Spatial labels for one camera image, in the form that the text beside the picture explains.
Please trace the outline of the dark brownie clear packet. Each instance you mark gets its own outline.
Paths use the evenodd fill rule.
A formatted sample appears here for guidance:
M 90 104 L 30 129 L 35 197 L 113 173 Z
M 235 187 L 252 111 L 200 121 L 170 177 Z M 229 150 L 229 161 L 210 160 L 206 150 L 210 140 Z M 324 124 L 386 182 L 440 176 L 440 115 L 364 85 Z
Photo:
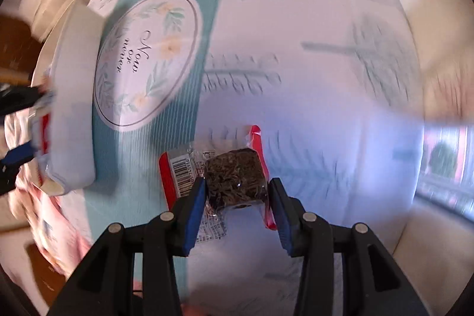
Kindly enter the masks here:
M 189 195 L 196 178 L 206 178 L 209 193 L 197 242 L 219 240 L 227 235 L 223 216 L 227 208 L 260 205 L 265 227 L 276 229 L 268 203 L 270 177 L 259 126 L 250 126 L 244 141 L 210 136 L 163 152 L 158 170 L 168 208 Z

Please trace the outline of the white plastic tray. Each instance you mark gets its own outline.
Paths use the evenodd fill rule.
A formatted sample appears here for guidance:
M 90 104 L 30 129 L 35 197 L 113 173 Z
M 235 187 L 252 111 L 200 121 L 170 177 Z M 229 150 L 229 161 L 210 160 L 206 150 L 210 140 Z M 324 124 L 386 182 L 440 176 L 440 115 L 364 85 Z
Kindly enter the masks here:
M 88 187 L 96 178 L 92 141 L 92 97 L 104 19 L 74 1 L 44 43 L 33 84 L 47 93 L 31 109 L 51 114 L 49 161 L 39 168 L 41 189 L 62 196 Z

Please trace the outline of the white red barcode packet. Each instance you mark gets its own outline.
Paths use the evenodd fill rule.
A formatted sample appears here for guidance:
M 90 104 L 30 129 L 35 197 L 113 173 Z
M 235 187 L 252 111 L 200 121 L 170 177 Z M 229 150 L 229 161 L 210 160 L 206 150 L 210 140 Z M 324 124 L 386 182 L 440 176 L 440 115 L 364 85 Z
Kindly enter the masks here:
M 34 148 L 36 149 L 36 159 L 39 164 L 39 168 L 42 171 L 46 171 L 47 164 L 50 159 L 49 148 L 49 128 L 50 128 L 51 114 L 49 112 L 40 113 L 36 111 L 31 119 L 31 140 L 33 141 Z

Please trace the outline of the pink blanket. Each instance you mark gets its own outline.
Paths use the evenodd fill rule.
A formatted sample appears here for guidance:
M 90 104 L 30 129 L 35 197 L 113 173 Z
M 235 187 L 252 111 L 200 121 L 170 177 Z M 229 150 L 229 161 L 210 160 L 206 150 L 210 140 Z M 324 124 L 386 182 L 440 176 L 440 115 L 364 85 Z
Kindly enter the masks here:
M 21 167 L 8 202 L 16 219 L 28 221 L 43 257 L 69 277 L 92 246 L 84 190 L 47 195 L 40 187 L 38 164 L 31 161 Z

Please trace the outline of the floral teal tablecloth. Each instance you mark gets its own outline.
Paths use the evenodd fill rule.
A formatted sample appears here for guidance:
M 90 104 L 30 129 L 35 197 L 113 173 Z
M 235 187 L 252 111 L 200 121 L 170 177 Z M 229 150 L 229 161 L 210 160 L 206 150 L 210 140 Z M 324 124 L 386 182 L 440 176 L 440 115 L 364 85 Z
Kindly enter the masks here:
M 96 59 L 94 243 L 166 205 L 158 159 L 261 129 L 269 182 L 329 224 L 366 224 L 391 254 L 421 161 L 419 64 L 396 1 L 118 0 Z M 295 315 L 303 260 L 260 205 L 174 257 L 182 312 Z

